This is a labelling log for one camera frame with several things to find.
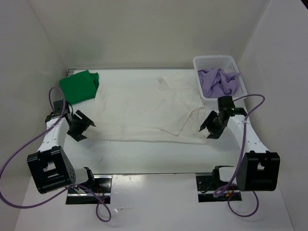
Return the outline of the green t shirt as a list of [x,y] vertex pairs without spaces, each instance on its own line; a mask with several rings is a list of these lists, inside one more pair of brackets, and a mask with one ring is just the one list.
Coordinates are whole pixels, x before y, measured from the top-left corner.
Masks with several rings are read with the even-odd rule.
[[59,84],[66,101],[76,104],[95,98],[99,87],[99,74],[86,70],[61,79]]

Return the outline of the white t shirt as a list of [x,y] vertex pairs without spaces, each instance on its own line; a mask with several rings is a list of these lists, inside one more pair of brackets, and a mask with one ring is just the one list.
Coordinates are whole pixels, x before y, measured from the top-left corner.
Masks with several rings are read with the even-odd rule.
[[152,86],[101,84],[95,96],[92,139],[207,144],[199,127],[205,106],[185,77],[173,73]]

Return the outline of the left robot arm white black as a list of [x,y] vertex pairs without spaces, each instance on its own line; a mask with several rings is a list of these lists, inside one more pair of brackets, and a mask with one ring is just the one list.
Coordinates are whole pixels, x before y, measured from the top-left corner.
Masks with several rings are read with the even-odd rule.
[[64,152],[67,135],[75,141],[82,141],[87,137],[83,132],[89,126],[95,126],[80,110],[74,114],[66,112],[48,115],[46,120],[46,134],[37,152],[27,157],[27,164],[39,193],[45,194],[72,185],[89,193],[96,187],[96,180],[88,167],[75,168]]

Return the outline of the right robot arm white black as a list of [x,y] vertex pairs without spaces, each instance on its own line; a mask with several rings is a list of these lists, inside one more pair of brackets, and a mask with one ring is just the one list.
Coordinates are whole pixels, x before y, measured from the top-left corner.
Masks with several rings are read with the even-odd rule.
[[242,192],[274,191],[277,187],[280,157],[271,152],[259,139],[245,112],[211,111],[200,126],[207,129],[209,139],[219,139],[225,128],[236,138],[241,148],[234,180]]

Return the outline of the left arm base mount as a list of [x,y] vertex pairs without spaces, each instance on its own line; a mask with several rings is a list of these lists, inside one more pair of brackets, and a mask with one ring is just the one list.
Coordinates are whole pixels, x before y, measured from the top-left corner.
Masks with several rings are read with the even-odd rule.
[[[111,186],[112,175],[94,175],[94,184],[86,186],[98,197],[100,197],[105,204],[109,205],[111,200]],[[69,189],[66,196],[66,205],[94,205],[97,204],[97,198],[89,191],[80,187]]]

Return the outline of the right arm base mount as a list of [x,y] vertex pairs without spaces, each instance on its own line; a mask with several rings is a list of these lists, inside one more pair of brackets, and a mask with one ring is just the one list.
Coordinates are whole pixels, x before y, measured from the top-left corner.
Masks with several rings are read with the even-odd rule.
[[222,196],[215,198],[214,191],[227,183],[214,178],[212,173],[196,174],[195,178],[199,203],[227,202],[229,199],[230,201],[242,200],[237,186],[229,187]]

